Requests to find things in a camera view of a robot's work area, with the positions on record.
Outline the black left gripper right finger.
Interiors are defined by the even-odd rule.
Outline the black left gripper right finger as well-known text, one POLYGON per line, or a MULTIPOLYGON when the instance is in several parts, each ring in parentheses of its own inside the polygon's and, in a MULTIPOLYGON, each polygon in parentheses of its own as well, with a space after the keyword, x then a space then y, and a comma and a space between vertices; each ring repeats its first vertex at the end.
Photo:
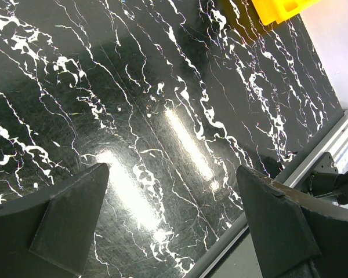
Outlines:
POLYGON ((263 277, 348 277, 348 209, 244 166, 237 183, 263 277))

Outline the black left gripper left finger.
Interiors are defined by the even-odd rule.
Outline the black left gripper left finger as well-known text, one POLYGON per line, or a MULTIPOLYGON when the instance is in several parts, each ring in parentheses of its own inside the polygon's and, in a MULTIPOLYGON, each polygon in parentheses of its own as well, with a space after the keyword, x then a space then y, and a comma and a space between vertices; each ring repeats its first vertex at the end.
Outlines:
POLYGON ((97 163, 0 204, 0 277, 82 276, 108 177, 97 163))

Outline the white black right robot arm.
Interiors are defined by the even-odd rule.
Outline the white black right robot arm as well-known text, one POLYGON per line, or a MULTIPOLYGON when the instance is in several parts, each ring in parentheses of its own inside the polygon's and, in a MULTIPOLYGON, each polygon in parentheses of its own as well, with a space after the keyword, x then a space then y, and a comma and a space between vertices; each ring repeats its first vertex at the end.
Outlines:
POLYGON ((347 205, 348 171, 339 173, 332 155, 324 152, 307 172, 300 190, 316 198, 329 198, 339 205, 347 205))

